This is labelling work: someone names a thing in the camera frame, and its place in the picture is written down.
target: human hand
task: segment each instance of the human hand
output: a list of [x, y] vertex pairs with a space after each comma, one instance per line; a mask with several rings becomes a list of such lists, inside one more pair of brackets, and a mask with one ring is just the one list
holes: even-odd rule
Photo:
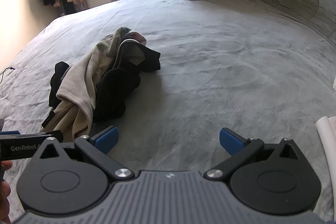
[[[1, 162], [1, 165], [4, 166], [5, 170], [8, 170], [12, 167], [13, 163], [11, 160], [4, 160]], [[3, 180], [0, 183], [0, 221], [5, 223], [10, 223], [8, 214], [9, 214], [9, 201], [7, 197], [11, 193], [11, 188], [7, 181]]]

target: silver bolt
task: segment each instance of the silver bolt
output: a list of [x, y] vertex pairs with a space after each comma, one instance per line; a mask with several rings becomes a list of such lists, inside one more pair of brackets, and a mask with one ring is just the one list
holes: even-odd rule
[[223, 175], [223, 172], [218, 169], [211, 169], [206, 172], [206, 175], [210, 178], [220, 178]]
[[126, 178], [132, 174], [132, 171], [127, 168], [120, 168], [114, 174], [119, 178]]

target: finger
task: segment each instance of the finger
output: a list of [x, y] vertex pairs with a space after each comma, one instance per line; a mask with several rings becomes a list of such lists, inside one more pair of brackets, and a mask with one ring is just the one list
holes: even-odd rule
[[4, 166], [6, 171], [13, 166], [13, 162], [11, 160], [3, 160], [1, 164]]
[[0, 204], [0, 219], [5, 219], [9, 214], [9, 201], [8, 199], [4, 199], [4, 201]]
[[9, 219], [9, 216], [7, 216], [5, 219], [2, 220], [4, 223], [11, 224], [11, 220]]
[[0, 192], [2, 198], [7, 198], [11, 194], [11, 187], [9, 186], [7, 181], [3, 180], [0, 183]]

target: blue gripper pad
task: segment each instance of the blue gripper pad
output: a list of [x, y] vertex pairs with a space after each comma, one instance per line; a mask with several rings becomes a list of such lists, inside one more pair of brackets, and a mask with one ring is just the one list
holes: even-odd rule
[[220, 145], [232, 156], [242, 150], [247, 145], [248, 140], [228, 128], [223, 128], [219, 133], [219, 142]]
[[2, 131], [0, 135], [21, 135], [21, 133], [17, 130], [15, 131]]
[[119, 131], [115, 126], [110, 126], [90, 138], [90, 143], [101, 152], [107, 154], [118, 143]]

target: bed sheet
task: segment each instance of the bed sheet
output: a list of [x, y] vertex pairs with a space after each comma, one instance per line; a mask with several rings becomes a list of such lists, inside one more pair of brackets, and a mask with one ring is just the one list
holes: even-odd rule
[[[38, 132], [55, 64], [72, 64], [120, 26], [161, 52], [161, 70], [141, 74], [125, 114], [106, 122], [120, 131], [109, 156], [135, 171], [203, 172], [229, 157], [219, 144], [222, 127], [268, 143], [291, 137], [322, 182], [315, 211], [332, 219], [315, 122], [335, 115], [336, 50], [260, 0], [121, 0], [56, 19], [10, 63], [17, 69], [0, 86], [4, 130]], [[27, 161], [8, 172], [12, 220], [23, 212], [15, 184]]]

